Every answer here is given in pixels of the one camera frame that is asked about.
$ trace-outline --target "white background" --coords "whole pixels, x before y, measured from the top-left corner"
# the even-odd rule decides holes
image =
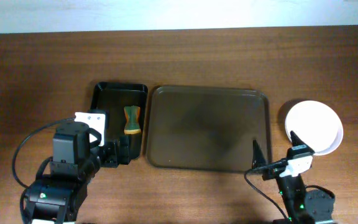
[[[358,0],[0,0],[0,33],[358,24]]]

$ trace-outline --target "brown tabletop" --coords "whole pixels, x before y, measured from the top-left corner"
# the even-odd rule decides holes
[[[251,88],[270,102],[273,159],[290,146],[280,108],[318,100],[344,126],[339,149],[303,174],[337,198],[334,218],[358,223],[358,26],[0,35],[0,223],[20,223],[16,146],[35,128],[90,107],[99,81]],[[34,181],[54,129],[31,139],[17,172]],[[283,207],[274,180],[251,177]],[[249,223],[280,218],[241,174],[154,168],[145,156],[101,169],[78,223]]]

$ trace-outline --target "tray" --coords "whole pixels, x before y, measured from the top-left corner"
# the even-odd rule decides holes
[[[116,142],[118,164],[128,164],[131,159],[139,157],[142,147],[142,135],[147,101],[147,87],[143,84],[130,83],[98,83],[93,91],[91,110],[106,110],[109,113],[109,125],[106,130],[105,141]],[[139,134],[124,134],[126,118],[125,106],[140,107]]]
[[[153,166],[244,172],[253,139],[271,161],[268,101],[259,91],[161,86],[153,92],[146,149]]]

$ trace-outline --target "brown tray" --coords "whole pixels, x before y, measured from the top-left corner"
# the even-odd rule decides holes
[[[253,139],[270,161],[268,101],[259,91],[161,86],[153,92],[146,149],[153,166],[244,172]]]

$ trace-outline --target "wooden table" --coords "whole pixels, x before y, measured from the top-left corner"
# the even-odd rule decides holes
[[[342,119],[344,140],[315,158],[304,181],[335,192],[335,219],[358,223],[358,26],[0,35],[0,223],[21,221],[23,189],[11,173],[15,147],[35,128],[86,111],[99,81],[260,90],[270,101],[274,160],[290,146],[282,105],[326,103]],[[17,172],[25,183],[52,155],[53,133],[42,132],[20,152]],[[274,180],[251,180],[283,206]],[[157,169],[140,156],[97,173],[78,223],[275,218],[278,210],[240,174]]]

